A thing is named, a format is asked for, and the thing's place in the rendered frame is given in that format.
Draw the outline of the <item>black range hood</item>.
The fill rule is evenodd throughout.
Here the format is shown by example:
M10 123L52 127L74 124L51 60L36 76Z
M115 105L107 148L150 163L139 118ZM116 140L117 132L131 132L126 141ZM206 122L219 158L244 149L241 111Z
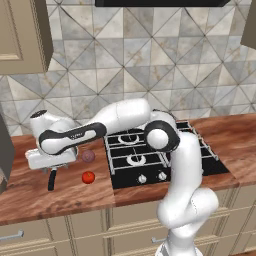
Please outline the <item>black range hood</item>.
M96 7L223 7L231 0L95 0Z

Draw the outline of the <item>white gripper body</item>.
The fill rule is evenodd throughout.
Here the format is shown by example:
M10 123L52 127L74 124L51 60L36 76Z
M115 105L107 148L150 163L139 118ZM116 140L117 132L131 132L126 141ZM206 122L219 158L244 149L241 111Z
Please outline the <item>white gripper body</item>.
M75 162L78 155L77 148L69 148L60 155L48 155L41 153L38 149L32 149L25 152L28 165L31 170L52 168Z

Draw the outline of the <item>grey appliance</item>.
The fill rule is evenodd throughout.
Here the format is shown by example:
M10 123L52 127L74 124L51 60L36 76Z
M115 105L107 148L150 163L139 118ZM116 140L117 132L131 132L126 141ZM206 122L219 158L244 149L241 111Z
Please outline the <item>grey appliance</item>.
M0 194L6 190L12 171L14 156L14 145L8 133L4 119L0 114Z

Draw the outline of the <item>black gas hob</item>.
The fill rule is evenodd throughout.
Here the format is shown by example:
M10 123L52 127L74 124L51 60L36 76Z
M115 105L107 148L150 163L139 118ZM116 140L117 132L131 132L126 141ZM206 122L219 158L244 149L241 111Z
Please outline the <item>black gas hob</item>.
M197 136L204 176L229 172L188 121L177 121L176 125L180 131L190 132ZM171 179L171 153L150 149L144 142L144 131L140 128L105 136L104 146L114 189L162 183ZM160 172L167 175L164 181L158 178ZM144 184L138 181L141 174L147 178Z

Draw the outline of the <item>red tomato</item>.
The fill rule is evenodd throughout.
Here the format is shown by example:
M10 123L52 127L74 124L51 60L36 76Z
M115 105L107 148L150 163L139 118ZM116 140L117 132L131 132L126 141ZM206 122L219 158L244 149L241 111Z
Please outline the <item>red tomato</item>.
M85 171L83 174L82 174L82 181L85 183L85 184L91 184L93 183L95 180L95 174L91 171Z

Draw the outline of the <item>beige drawer front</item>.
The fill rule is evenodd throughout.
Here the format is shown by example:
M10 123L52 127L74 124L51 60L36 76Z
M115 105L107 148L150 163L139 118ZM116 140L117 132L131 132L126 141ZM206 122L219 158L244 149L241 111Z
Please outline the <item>beige drawer front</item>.
M127 256L135 255L140 252L155 253L158 246L162 243L152 243L151 238L166 238L168 230L164 227L148 228L139 231L130 231L118 234L111 238L112 255Z
M52 238L44 220L23 222L0 226L0 236L14 235L19 230L24 231L21 238L0 241L0 249L4 247L21 247L51 242Z

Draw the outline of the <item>beige narrow cupboard front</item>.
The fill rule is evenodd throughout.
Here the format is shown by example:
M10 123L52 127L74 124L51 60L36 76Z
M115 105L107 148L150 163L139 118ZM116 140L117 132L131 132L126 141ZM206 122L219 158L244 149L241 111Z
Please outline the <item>beige narrow cupboard front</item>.
M98 235L107 230L104 210L73 214L69 216L69 221L75 238Z

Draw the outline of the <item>purple onion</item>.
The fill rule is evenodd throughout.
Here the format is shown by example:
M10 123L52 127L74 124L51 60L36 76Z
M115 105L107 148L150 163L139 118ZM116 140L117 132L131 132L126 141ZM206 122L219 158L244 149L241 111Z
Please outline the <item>purple onion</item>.
M86 163L93 162L95 160L95 153L92 150L85 150L82 153L82 160Z

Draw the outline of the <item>beige wall cupboard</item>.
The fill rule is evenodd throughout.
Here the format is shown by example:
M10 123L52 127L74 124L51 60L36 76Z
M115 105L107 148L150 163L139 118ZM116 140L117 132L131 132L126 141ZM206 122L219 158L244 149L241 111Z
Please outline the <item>beige wall cupboard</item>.
M241 44L256 50L256 0L252 0Z
M46 73L52 55L46 0L0 0L0 75Z

